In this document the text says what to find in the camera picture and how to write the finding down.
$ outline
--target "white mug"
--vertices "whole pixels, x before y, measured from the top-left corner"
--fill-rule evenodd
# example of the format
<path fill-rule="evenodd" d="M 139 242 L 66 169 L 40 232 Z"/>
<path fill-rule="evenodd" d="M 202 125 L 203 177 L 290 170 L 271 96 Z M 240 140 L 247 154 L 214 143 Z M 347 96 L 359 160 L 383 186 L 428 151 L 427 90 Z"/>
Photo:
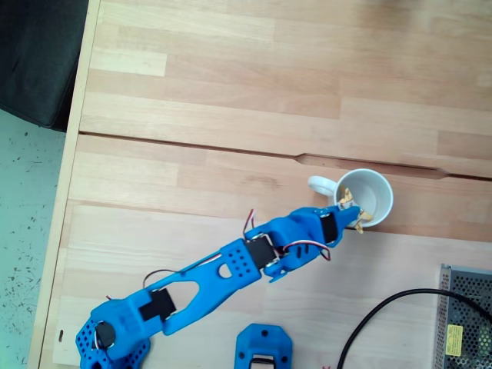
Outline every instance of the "white mug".
<path fill-rule="evenodd" d="M 320 194 L 333 198 L 337 204 L 344 197 L 340 186 L 348 188 L 357 205 L 372 215 L 370 221 L 362 221 L 364 227 L 380 224 L 393 207 L 393 189 L 385 177 L 371 169 L 355 169 L 335 182 L 325 177 L 309 177 L 309 187 Z"/>

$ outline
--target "table edge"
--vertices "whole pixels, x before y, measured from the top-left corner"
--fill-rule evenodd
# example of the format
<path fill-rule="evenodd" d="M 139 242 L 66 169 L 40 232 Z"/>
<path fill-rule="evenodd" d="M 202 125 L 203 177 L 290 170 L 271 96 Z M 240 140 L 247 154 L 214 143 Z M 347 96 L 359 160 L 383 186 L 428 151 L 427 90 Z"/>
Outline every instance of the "table edge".
<path fill-rule="evenodd" d="M 77 76 L 75 79 L 74 94 L 71 101 L 71 111 L 68 119 L 65 146 L 61 160 L 58 187 L 53 208 L 52 223 L 45 254 L 41 285 L 39 289 L 38 305 L 32 329 L 31 346 L 29 348 L 27 369 L 38 369 L 41 360 L 42 347 L 45 339 L 46 322 L 52 296 L 53 281 L 55 278 L 58 249 L 62 236 L 65 209 L 70 188 L 71 171 L 77 146 L 78 128 L 80 125 L 82 107 L 84 104 L 85 86 L 91 61 L 92 46 L 98 20 L 101 0 L 89 0 L 85 19 L 84 35 L 82 37 L 81 52 L 78 60 Z"/>

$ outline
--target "mug handle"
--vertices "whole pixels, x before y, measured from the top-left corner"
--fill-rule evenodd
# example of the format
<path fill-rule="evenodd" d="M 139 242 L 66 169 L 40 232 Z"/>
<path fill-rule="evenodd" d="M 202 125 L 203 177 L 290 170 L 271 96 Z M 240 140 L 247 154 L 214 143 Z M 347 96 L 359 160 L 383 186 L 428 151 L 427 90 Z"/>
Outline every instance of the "mug handle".
<path fill-rule="evenodd" d="M 324 194 L 326 196 L 333 196 L 335 189 L 337 188 L 337 182 L 325 177 L 320 177 L 319 175 L 310 176 L 307 184 L 318 194 Z"/>

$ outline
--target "mug rim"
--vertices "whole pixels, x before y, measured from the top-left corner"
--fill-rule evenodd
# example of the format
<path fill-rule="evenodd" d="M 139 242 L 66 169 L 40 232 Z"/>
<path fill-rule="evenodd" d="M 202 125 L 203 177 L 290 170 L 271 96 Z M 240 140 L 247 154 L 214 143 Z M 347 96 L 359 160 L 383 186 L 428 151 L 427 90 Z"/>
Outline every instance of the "mug rim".
<path fill-rule="evenodd" d="M 390 206 L 388 207 L 388 209 L 386 210 L 386 212 L 384 213 L 384 215 L 381 217 L 381 219 L 379 219 L 378 221 L 369 221 L 368 223 L 364 223 L 363 224 L 364 227 L 373 227 L 375 225 L 380 224 L 384 219 L 387 218 L 387 216 L 391 212 L 391 209 L 393 208 L 393 202 L 394 202 L 393 188 L 391 187 L 390 182 L 381 173 L 379 173 L 377 171 L 373 171 L 372 169 L 367 169 L 367 168 L 358 168 L 358 169 L 354 169 L 353 171 L 348 171 L 347 173 L 345 173 L 344 175 L 342 175 L 342 177 L 340 178 L 340 180 L 338 180 L 337 186 L 335 187 L 335 192 L 333 193 L 333 199 L 334 199 L 334 203 L 337 204 L 337 193 L 338 193 L 338 188 L 341 185 L 341 182 L 343 182 L 343 180 L 348 175 L 352 175 L 353 173 L 357 173 L 357 172 L 360 172 L 360 171 L 366 171 L 366 172 L 370 172 L 370 173 L 376 174 L 379 178 L 381 178 L 383 180 L 383 182 L 386 184 L 386 187 L 390 190 Z"/>

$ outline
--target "black chair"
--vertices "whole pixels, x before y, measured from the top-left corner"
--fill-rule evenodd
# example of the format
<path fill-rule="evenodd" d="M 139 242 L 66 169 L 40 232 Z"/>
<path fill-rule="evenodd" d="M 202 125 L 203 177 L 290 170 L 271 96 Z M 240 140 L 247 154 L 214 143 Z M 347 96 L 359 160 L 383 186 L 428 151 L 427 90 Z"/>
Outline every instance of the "black chair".
<path fill-rule="evenodd" d="M 0 0 L 0 109 L 67 128 L 88 0 Z"/>

